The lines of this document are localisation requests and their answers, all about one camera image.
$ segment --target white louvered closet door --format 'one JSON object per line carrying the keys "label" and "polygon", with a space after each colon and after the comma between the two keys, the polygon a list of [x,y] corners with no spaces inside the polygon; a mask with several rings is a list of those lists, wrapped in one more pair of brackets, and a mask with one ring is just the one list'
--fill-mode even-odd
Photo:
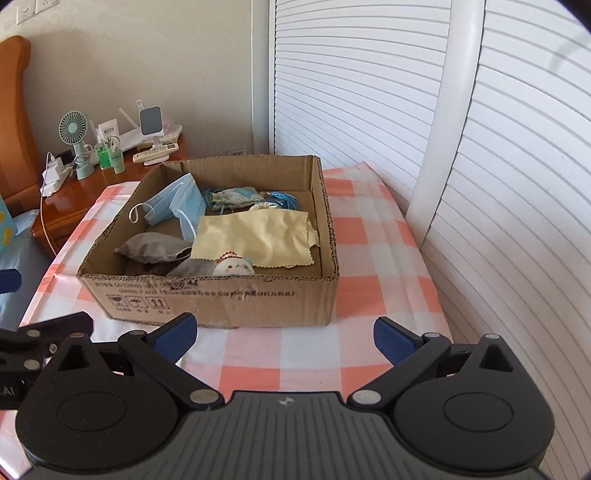
{"label": "white louvered closet door", "polygon": [[278,0],[275,153],[317,154],[325,168],[366,161],[406,210],[433,121],[449,17],[450,0]]}
{"label": "white louvered closet door", "polygon": [[459,152],[421,251],[456,341],[500,333],[551,405],[555,479],[591,469],[591,35],[487,0]]}

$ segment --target gray cloth bag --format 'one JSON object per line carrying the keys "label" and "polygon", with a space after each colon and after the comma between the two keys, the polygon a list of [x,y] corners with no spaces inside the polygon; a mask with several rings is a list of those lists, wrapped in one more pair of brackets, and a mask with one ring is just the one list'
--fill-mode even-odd
{"label": "gray cloth bag", "polygon": [[134,235],[123,245],[115,248],[115,253],[143,264],[156,264],[188,258],[191,248],[191,242],[181,238],[158,232],[145,232]]}

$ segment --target yellow cleaning cloth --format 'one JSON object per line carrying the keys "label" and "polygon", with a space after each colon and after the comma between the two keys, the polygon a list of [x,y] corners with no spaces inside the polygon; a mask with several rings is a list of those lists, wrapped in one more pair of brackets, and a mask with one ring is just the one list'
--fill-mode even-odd
{"label": "yellow cleaning cloth", "polygon": [[312,265],[310,247],[318,243],[307,212],[249,210],[201,217],[191,258],[215,260],[231,251],[256,267]]}

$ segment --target blue surgical mask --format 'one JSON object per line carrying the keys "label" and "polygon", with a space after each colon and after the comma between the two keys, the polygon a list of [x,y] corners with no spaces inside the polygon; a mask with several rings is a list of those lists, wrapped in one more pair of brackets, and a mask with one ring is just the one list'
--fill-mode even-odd
{"label": "blue surgical mask", "polygon": [[139,203],[129,211],[129,221],[138,222],[138,207],[142,206],[145,220],[152,226],[169,218],[180,221],[183,239],[193,242],[199,219],[205,215],[205,201],[193,175],[187,173],[160,190],[150,200]]}

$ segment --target mask ear loop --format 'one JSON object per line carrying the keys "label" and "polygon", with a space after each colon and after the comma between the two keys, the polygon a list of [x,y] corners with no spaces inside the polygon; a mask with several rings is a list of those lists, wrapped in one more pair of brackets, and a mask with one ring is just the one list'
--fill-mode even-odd
{"label": "mask ear loop", "polygon": [[138,207],[141,205],[147,205],[148,208],[151,210],[151,213],[156,213],[156,210],[154,210],[154,207],[152,207],[149,203],[138,203],[135,207],[133,207],[130,211],[129,211],[129,221],[131,223],[138,223],[139,221],[139,213],[138,213]]}
{"label": "mask ear loop", "polygon": [[187,217],[187,215],[185,215],[185,212],[183,212],[182,210],[178,210],[178,212],[181,215],[183,215],[185,217],[186,221],[189,223],[189,227],[191,227],[191,231],[193,232],[193,241],[195,241],[195,239],[197,238],[197,233],[195,232],[195,228],[193,227],[191,220],[189,220],[189,217]]}

